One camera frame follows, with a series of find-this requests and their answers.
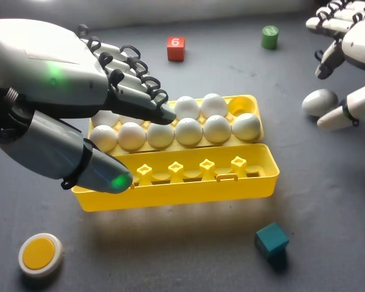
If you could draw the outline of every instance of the yellow egg carton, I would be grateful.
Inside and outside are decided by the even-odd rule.
[[[227,120],[253,113],[261,121],[258,104],[253,96],[230,96]],[[205,118],[198,121],[203,125]],[[144,122],[143,128],[150,123]],[[72,191],[81,207],[88,212],[131,209],[174,204],[203,203],[248,198],[263,198],[273,194],[279,168],[269,148],[254,141],[241,141],[233,135],[222,146],[205,138],[194,148],[174,141],[166,150],[145,144],[135,153],[119,147],[110,152],[133,174],[131,187],[123,193],[100,193],[75,186]]]
[[[226,115],[226,119],[227,121],[230,123],[230,125],[232,125],[232,123],[234,122],[235,118],[237,116],[240,116],[241,114],[244,113],[251,113],[251,114],[255,114],[260,122],[261,122],[261,117],[260,117],[260,111],[258,109],[258,104],[257,104],[257,100],[254,96],[227,96],[224,97],[224,100],[227,103],[228,106],[228,113]],[[201,102],[203,100],[202,99],[196,99],[196,102],[199,106],[201,106]],[[171,108],[174,108],[176,105],[177,101],[170,101],[168,104]],[[201,126],[204,126],[204,123],[206,122],[206,118],[203,116],[203,114],[200,113],[200,117],[197,118],[197,121],[201,124]],[[173,127],[173,129],[176,129],[178,123],[178,119],[174,120],[171,125]],[[150,122],[145,121],[141,124],[141,127],[145,130],[145,132],[147,132],[148,127],[150,126]],[[115,132],[118,133],[119,129],[121,128],[122,123],[118,122],[114,128]],[[91,122],[91,120],[89,120],[89,131],[88,131],[88,137],[90,132],[93,130],[93,124]],[[230,138],[224,142],[224,143],[213,143],[208,141],[204,136],[203,138],[200,140],[199,143],[192,145],[192,146],[186,146],[186,145],[182,145],[179,142],[177,142],[176,139],[173,140],[173,142],[168,145],[167,147],[164,148],[155,148],[153,146],[151,146],[148,142],[145,142],[145,144],[138,149],[135,150],[126,150],[123,149],[119,144],[116,145],[116,147],[114,149],[112,149],[111,151],[108,152],[108,154],[112,155],[112,156],[119,156],[122,154],[128,154],[128,153],[139,153],[139,152],[149,152],[149,151],[164,151],[164,150],[183,150],[183,149],[187,149],[187,148],[198,148],[198,147],[208,147],[208,146],[232,146],[232,145],[240,145],[240,144],[245,144],[245,143],[256,143],[258,141],[260,141],[263,138],[263,128],[262,128],[262,122],[261,122],[261,132],[260,135],[256,138],[254,138],[254,140],[250,140],[250,141],[243,141],[238,139],[237,137],[235,137],[233,134],[230,136]]]

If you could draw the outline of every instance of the blue-green block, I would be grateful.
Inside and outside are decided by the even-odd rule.
[[[267,259],[282,252],[289,242],[290,239],[277,223],[257,231],[254,237],[255,245]]]

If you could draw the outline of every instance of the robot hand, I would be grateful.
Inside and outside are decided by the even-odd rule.
[[[306,22],[307,28],[335,39],[325,52],[315,52],[320,62],[315,72],[317,78],[328,78],[345,60],[365,70],[365,1],[335,0],[318,9],[316,16]],[[337,130],[358,126],[360,120],[365,120],[365,86],[322,116],[318,127]]]
[[[120,193],[131,186],[130,171],[61,119],[110,110],[166,125],[176,115],[138,50],[81,40],[87,32],[0,19],[0,148],[35,173],[63,179],[64,189]]]

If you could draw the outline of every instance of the red block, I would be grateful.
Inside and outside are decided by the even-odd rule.
[[[169,61],[184,61],[185,38],[181,36],[169,37],[167,51]]]

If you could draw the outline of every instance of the gray egg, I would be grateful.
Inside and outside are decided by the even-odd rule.
[[[319,89],[310,93],[302,103],[302,109],[310,116],[321,117],[338,107],[338,97],[329,89]]]

